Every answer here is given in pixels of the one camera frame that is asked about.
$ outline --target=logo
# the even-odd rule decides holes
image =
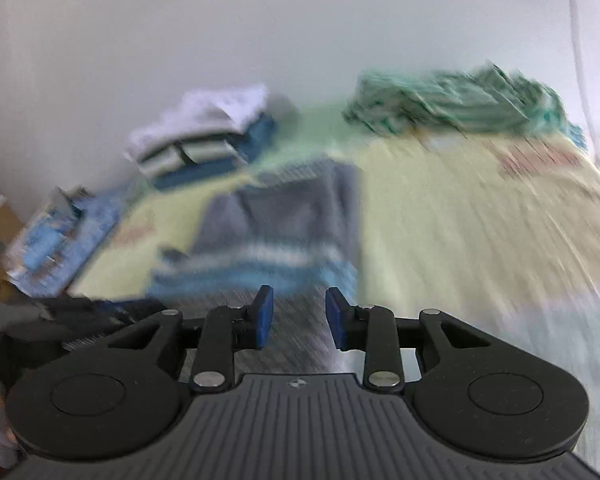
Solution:
[[[288,385],[291,386],[292,388],[295,388],[296,390],[299,390],[303,386],[306,386],[306,384],[307,384],[307,382],[304,379],[301,379],[300,377],[295,378],[293,381],[288,382]]]

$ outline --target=white folded cloth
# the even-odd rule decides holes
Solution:
[[[238,151],[226,140],[209,140],[182,144],[182,150],[195,163],[218,160],[219,158],[241,158]]]
[[[149,160],[138,162],[138,169],[147,178],[160,176],[184,166],[180,152],[175,146],[169,146],[166,150]]]
[[[267,107],[269,90],[263,84],[223,90],[195,89],[183,95],[176,108],[160,120],[132,131],[125,156],[139,162],[177,140],[199,139],[210,134],[243,134]]]

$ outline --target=white cable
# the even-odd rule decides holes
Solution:
[[[600,156],[598,155],[598,136],[593,127],[591,119],[591,108],[589,107],[589,97],[587,95],[587,86],[584,81],[584,69],[582,64],[582,51],[580,49],[580,20],[578,16],[578,3],[576,0],[569,0],[569,17],[571,20],[571,48],[573,50],[573,61],[576,69],[576,80],[578,82],[578,92],[580,93],[580,103],[584,119],[587,123],[587,129],[593,142],[593,163],[600,170]]]

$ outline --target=crumpled green towel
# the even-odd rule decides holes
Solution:
[[[491,63],[473,73],[434,72],[428,77],[364,73],[344,118],[389,134],[415,126],[529,137],[558,131],[586,146],[582,130],[567,120],[553,89],[520,73],[507,75]]]

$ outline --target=white wall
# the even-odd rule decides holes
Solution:
[[[587,48],[598,87],[600,33]],[[365,68],[486,59],[582,122],[568,0],[0,0],[0,191],[26,216],[53,186],[119,183],[125,134],[193,86],[263,80],[304,107]]]

